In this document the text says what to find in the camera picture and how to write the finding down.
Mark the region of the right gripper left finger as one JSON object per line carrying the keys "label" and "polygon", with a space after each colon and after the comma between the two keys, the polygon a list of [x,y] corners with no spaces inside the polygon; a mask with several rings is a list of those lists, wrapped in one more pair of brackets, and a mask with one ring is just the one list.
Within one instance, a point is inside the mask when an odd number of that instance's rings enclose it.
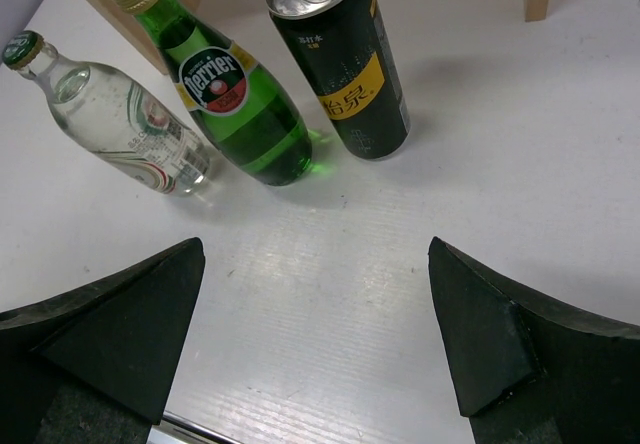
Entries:
{"label": "right gripper left finger", "polygon": [[2,442],[146,442],[163,417],[204,270],[193,237],[2,312]]}

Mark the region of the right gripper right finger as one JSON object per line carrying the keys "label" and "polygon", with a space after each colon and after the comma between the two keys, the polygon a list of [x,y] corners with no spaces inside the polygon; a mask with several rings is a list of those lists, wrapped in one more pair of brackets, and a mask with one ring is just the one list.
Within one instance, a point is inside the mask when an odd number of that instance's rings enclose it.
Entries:
{"label": "right gripper right finger", "polygon": [[438,237],[429,279],[477,443],[636,443],[639,328],[566,304]]}

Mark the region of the black can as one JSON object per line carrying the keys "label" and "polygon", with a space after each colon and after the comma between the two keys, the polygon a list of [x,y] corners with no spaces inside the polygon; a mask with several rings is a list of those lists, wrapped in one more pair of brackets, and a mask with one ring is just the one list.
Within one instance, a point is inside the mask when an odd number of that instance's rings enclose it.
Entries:
{"label": "black can", "polygon": [[378,160],[410,119],[378,0],[266,0],[269,15],[346,149]]}

